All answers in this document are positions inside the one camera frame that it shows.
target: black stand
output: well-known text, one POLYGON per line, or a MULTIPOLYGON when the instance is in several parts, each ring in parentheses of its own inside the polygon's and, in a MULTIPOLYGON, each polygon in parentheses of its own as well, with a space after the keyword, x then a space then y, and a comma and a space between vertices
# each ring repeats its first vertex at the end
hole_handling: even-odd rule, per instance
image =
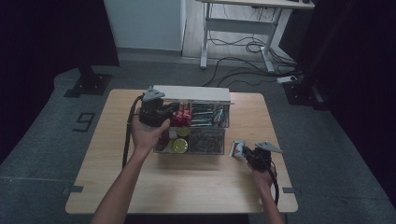
POLYGON ((103 95, 110 82, 111 75, 95 74, 90 65, 78 67, 81 77, 72 90, 68 90, 64 97, 78 98, 81 94, 103 95))
POLYGON ((316 110, 329 110, 318 84, 307 90, 303 84, 284 83, 283 88, 290 105, 308 105, 316 110))

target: hand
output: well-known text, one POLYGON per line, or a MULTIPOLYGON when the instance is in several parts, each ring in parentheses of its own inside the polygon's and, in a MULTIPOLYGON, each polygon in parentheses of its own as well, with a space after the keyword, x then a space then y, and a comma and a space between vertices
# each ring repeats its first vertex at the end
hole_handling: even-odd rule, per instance
MULTIPOLYGON (((270 176, 268 171, 261 173, 258 170, 254 170, 250 164, 248 163, 247 166, 250 168, 254 182, 256 183, 256 187, 258 189, 270 189, 271 185, 273 184, 273 180, 270 176)), ((271 171, 273 172, 274 176, 276 176, 276 169, 274 166, 271 166, 271 171)))
POLYGON ((148 125, 140 122, 139 116, 134 115, 132 121, 132 139, 134 140, 134 154, 139 154, 147 157, 149 152, 158 142, 163 131, 169 128, 170 119, 163 122, 159 128, 149 127, 148 125))

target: table leg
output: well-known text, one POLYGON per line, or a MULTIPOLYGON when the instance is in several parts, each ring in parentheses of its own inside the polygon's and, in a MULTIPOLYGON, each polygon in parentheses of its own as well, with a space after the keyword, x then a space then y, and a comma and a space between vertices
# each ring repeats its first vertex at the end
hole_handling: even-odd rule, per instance
POLYGON ((273 21, 273 25, 271 27, 271 32, 268 35, 268 39, 267 39, 267 42, 265 43, 265 47, 261 47, 261 49, 262 49, 262 57, 264 58, 265 65, 266 65, 267 70, 268 70, 269 73, 274 73, 275 72, 274 67, 273 67, 273 65, 271 63, 271 57, 268 54, 268 51, 271 48, 271 43, 272 43, 272 41, 274 39, 276 27, 277 27, 277 25, 279 23, 279 18, 280 18, 281 14, 282 14, 282 8, 279 7, 276 10, 275 20, 273 21))
POLYGON ((206 69, 206 61, 207 61, 207 22, 210 17, 210 3, 206 4, 206 16, 205 16, 205 26, 204 26, 204 43, 202 44, 201 50, 201 64, 200 67, 202 69, 206 69))

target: cable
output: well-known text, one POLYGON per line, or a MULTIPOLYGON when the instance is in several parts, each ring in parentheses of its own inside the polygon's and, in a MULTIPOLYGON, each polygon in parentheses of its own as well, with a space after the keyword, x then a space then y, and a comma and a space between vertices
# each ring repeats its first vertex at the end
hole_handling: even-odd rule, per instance
POLYGON ((237 43, 239 43, 239 42, 241 42, 241 41, 243 41, 243 40, 246 40, 246 39, 250 39, 250 38, 251 38, 250 36, 247 36, 247 37, 244 37, 244 38, 242 38, 242 39, 236 40, 236 41, 234 41, 234 42, 227 42, 227 41, 224 41, 224 40, 221 40, 221 39, 212 38, 212 34, 211 34, 210 31, 209 31, 209 38, 208 38, 207 40, 210 40, 210 41, 212 42, 212 44, 218 45, 218 46, 226 46, 226 45, 246 46, 246 44, 237 44, 237 43))
POLYGON ((250 21, 251 17, 256 13, 256 11, 257 11, 257 8, 254 8, 254 11, 253 11, 253 13, 250 15, 250 17, 248 18, 248 21, 250 21))
POLYGON ((227 13, 225 12, 225 6, 224 6, 224 4, 223 4, 223 10, 224 10, 224 15, 227 17, 227 19, 230 19, 230 18, 228 18, 227 13))
POLYGON ((252 41, 250 41, 250 42, 247 43, 245 49, 246 49, 248 52, 252 52, 252 53, 259 53, 259 52, 262 52, 262 48, 261 48, 261 47, 264 47, 265 44, 264 44, 261 40, 259 40, 259 41, 256 41, 256 40, 257 40, 257 38, 252 37, 252 41), (258 50, 252 50, 252 49, 250 49, 249 46, 257 46, 259 49, 258 49, 258 50))
POLYGON ((131 142, 131 133, 132 133, 132 121, 134 119, 134 111, 136 108, 136 104, 139 100, 143 99, 143 95, 138 96, 135 100, 134 103, 132 104, 131 111, 129 112, 129 117, 126 122, 126 136, 125 136, 125 147, 122 155, 122 168, 126 164, 126 160, 128 159, 128 150, 129 150, 129 144, 131 142))
POLYGON ((277 184, 276 176, 272 172, 271 167, 268 167, 267 162, 265 162, 265 159, 262 157, 262 155, 260 155, 260 153, 258 155, 264 161, 265 169, 268 171, 268 174, 270 174, 270 176, 273 180, 274 187, 275 187, 275 204, 277 205, 277 202, 279 201, 279 185, 277 184))
POLYGON ((207 86, 207 85, 209 85, 210 83, 213 82, 213 79, 215 79, 216 73, 217 73, 217 71, 218 71, 219 63, 220 63, 221 61, 227 60, 227 59, 237 60, 237 61, 240 61, 240 62, 248 63, 248 64, 250 64, 252 67, 256 68, 258 71, 260 71, 260 72, 266 74, 265 71, 261 70, 259 67, 257 67, 257 66, 254 65, 253 63, 250 63, 250 62, 248 62, 248 61, 245 61, 245 60, 242 60, 242 59, 239 59, 239 58, 235 58, 235 57, 225 57, 225 58, 222 58, 222 59, 218 60, 218 62, 216 63, 215 72, 214 72, 214 74, 213 74, 213 77, 210 78, 210 80, 207 81, 206 84, 203 85, 203 87, 205 87, 205 86, 207 86))
MULTIPOLYGON (((241 69, 247 69, 248 71, 252 71, 252 72, 254 72, 254 70, 253 70, 253 69, 251 69, 251 68, 247 68, 247 67, 238 67, 238 68, 235 68, 235 69, 233 69, 233 70, 230 70, 230 71, 227 73, 227 75, 226 75, 226 76, 230 75, 230 74, 231 74, 231 72, 234 72, 234 71, 236 71, 236 70, 241 70, 241 69)), ((220 78, 217 78, 217 79, 213 79, 213 81, 212 81, 212 82, 220 81, 221 79, 222 79, 222 77, 220 77, 220 78)))
POLYGON ((277 63, 285 63, 293 66, 297 64, 293 59, 285 58, 283 56, 278 55, 274 49, 270 48, 269 52, 271 53, 271 56, 273 57, 274 61, 276 61, 277 63))
POLYGON ((273 20, 274 20, 275 11, 276 11, 276 8, 274 7, 273 18, 271 18, 271 21, 273 21, 273 20))
POLYGON ((213 4, 212 4, 212 5, 210 5, 209 18, 211 18, 211 17, 212 17, 212 9, 213 9, 213 4))
POLYGON ((245 75, 258 75, 258 76, 264 76, 264 77, 282 77, 282 76, 279 76, 279 75, 266 75, 266 74, 261 74, 261 73, 244 73, 244 72, 233 73, 233 74, 230 74, 230 75, 228 75, 228 76, 223 77, 223 78, 220 80, 220 82, 218 83, 217 87, 219 87, 220 84, 221 84, 221 82, 223 82, 226 78, 232 77, 232 76, 236 76, 236 75, 243 75, 243 74, 245 74, 245 75))
POLYGON ((260 21, 262 19, 262 12, 264 11, 264 7, 262 7, 262 11, 260 12, 260 17, 257 19, 257 21, 260 21))
POLYGON ((276 173, 276 166, 275 163, 271 160, 271 163, 274 165, 275 173, 276 173))
POLYGON ((231 85, 234 84, 235 82, 243 82, 243 83, 248 84, 249 86, 260 86, 260 85, 262 84, 262 82, 275 82, 275 81, 276 81, 276 80, 260 80, 259 83, 251 84, 251 83, 246 82, 246 81, 234 80, 234 81, 230 82, 226 87, 231 86, 231 85))

